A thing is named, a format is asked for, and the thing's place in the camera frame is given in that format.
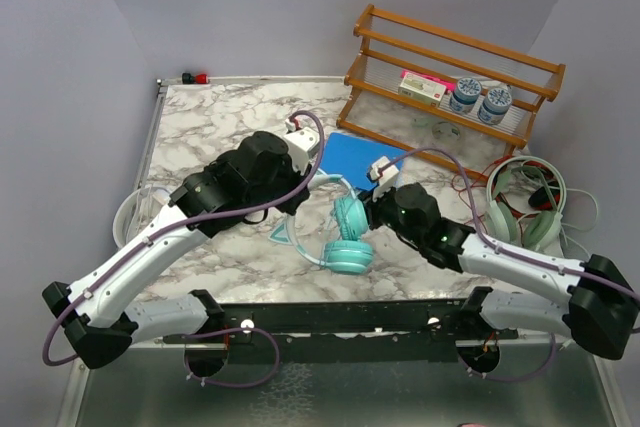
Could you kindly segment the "teal cat-ear headphones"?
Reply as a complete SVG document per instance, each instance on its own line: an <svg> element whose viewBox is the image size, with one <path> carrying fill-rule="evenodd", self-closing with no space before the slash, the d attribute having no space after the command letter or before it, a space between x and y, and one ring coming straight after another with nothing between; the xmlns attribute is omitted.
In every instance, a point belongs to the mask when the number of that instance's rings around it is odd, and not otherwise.
<svg viewBox="0 0 640 427"><path fill-rule="evenodd" d="M333 202L326 229L335 222L339 237L323 244L320 257L311 255L299 241L293 215L285 216L271 232L269 240L293 247L303 259L321 269L341 275L363 275L374 259L373 248L362 240L362 236L369 230L363 202L358 198L356 189L339 174L320 171L308 188L313 190L327 184L341 184L348 193Z"/></svg>

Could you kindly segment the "white over-ear headphones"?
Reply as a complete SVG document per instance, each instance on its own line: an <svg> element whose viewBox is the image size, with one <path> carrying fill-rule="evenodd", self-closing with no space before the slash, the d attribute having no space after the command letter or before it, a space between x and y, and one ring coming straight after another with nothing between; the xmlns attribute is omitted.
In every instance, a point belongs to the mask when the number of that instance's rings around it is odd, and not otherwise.
<svg viewBox="0 0 640 427"><path fill-rule="evenodd" d="M138 235L169 201L170 190L151 184L132 192L117 209L112 237L118 249Z"/></svg>

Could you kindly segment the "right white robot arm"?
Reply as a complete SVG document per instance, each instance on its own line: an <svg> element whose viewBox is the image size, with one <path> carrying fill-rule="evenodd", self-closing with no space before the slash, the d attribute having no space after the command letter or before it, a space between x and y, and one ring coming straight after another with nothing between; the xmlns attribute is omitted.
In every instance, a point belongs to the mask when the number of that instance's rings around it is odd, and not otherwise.
<svg viewBox="0 0 640 427"><path fill-rule="evenodd" d="M491 290L481 303L463 309L459 325L467 336L481 338L492 329L539 330L570 337L601 358L622 358L635 332L639 296L609 258L580 261L508 246L443 217L437 200L418 183L358 197L370 229L391 229L432 266L523 290L522 307L516 307L514 295Z"/></svg>

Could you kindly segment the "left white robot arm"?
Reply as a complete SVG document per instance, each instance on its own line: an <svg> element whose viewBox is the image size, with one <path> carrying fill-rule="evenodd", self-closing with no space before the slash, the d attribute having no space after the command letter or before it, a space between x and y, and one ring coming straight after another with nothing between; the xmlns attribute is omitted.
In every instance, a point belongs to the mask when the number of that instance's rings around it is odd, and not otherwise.
<svg viewBox="0 0 640 427"><path fill-rule="evenodd" d="M321 135L309 128L281 136L254 132L188 175L149 225L92 273L70 284L49 284L42 297L76 357L96 369L154 337L214 339L222 310L207 291L142 303L136 296L185 254L247 215L271 208L294 213L309 197L322 147Z"/></svg>

